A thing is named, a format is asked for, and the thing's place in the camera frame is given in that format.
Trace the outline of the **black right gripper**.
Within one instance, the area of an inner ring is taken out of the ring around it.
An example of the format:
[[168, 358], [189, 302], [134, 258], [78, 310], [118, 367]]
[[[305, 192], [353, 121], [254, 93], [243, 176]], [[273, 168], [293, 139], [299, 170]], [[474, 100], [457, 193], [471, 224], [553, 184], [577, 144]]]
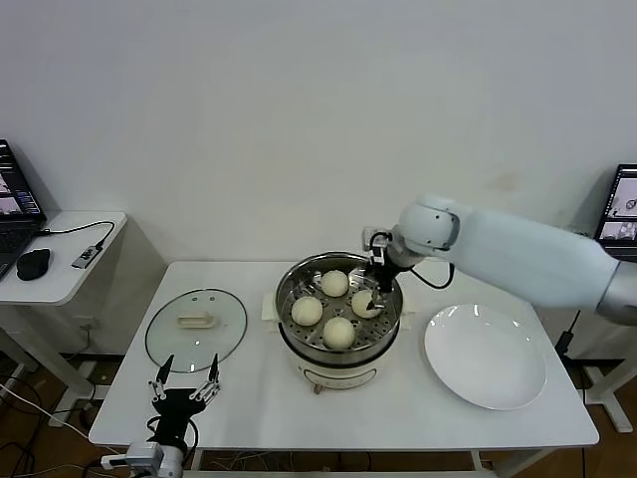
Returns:
[[369, 264], [369, 277], [375, 283], [376, 290], [370, 291], [368, 308], [375, 308], [380, 313], [386, 310], [387, 297], [383, 294], [392, 292], [393, 281], [400, 273], [401, 268], [389, 258], [385, 258], [383, 263], [372, 262]]

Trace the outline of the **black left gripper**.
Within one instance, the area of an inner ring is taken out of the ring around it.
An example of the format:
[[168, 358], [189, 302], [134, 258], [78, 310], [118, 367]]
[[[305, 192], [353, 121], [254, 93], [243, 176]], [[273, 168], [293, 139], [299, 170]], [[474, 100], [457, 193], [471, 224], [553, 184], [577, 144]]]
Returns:
[[190, 419], [205, 409], [204, 401], [212, 401], [220, 391], [219, 357], [214, 355], [207, 378], [194, 389], [168, 389], [173, 355], [159, 367], [155, 379], [148, 382], [151, 404], [159, 419], [150, 440], [157, 443], [184, 443]]

